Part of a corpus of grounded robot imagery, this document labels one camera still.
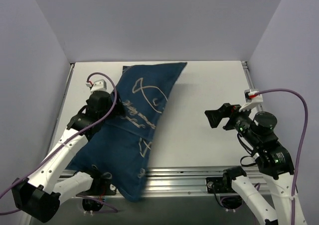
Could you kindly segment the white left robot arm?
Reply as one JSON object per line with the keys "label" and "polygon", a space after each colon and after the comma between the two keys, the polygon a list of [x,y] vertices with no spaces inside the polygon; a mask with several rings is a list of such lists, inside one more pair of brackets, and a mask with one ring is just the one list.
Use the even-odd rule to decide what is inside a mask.
{"label": "white left robot arm", "polygon": [[57,213],[61,204],[78,194],[94,195],[108,182],[98,171],[78,170],[72,177],[59,182],[63,170],[102,128],[106,119],[123,115],[122,101],[116,91],[93,91],[86,105],[71,118],[62,137],[35,171],[12,183],[15,206],[46,223]]}

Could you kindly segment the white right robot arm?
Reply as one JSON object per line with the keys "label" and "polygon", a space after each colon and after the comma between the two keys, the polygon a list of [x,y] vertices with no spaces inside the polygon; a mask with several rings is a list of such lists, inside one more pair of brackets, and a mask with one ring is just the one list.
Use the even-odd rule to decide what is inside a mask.
{"label": "white right robot arm", "polygon": [[267,183],[273,204],[270,205],[252,185],[242,166],[224,170],[221,185],[226,191],[236,192],[261,225],[305,225],[294,176],[297,170],[291,156],[274,133],[277,118],[269,112],[258,112],[250,119],[250,111],[241,111],[240,105],[223,104],[217,110],[207,110],[211,128],[222,119],[228,122],[224,130],[236,130],[239,141],[246,140],[246,148]]}

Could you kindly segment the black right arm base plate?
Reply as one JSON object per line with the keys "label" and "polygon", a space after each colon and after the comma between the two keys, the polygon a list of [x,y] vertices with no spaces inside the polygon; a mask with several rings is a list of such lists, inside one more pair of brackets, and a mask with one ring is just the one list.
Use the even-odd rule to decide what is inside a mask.
{"label": "black right arm base plate", "polygon": [[226,175],[219,177],[207,177],[205,178],[206,182],[206,190],[209,194],[231,194],[236,193],[232,187],[231,183],[233,180],[236,180],[236,178],[239,177],[239,175]]}

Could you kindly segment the blue embroidered pillowcase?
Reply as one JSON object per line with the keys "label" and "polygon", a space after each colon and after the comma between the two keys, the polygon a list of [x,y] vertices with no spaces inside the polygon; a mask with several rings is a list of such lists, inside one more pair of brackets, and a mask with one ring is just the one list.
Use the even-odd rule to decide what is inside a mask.
{"label": "blue embroidered pillowcase", "polygon": [[111,175],[113,185],[126,200],[140,200],[158,121],[186,65],[123,66],[116,89],[124,115],[106,120],[66,168],[86,173],[97,169]]}

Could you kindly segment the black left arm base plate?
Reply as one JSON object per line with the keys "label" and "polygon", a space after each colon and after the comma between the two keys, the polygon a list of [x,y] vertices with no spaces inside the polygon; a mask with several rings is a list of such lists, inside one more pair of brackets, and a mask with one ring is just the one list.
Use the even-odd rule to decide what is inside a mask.
{"label": "black left arm base plate", "polygon": [[117,193],[117,188],[113,184],[113,176],[109,172],[101,173],[99,171],[91,171],[89,175],[93,178],[91,187],[81,192],[85,196],[113,196]]}

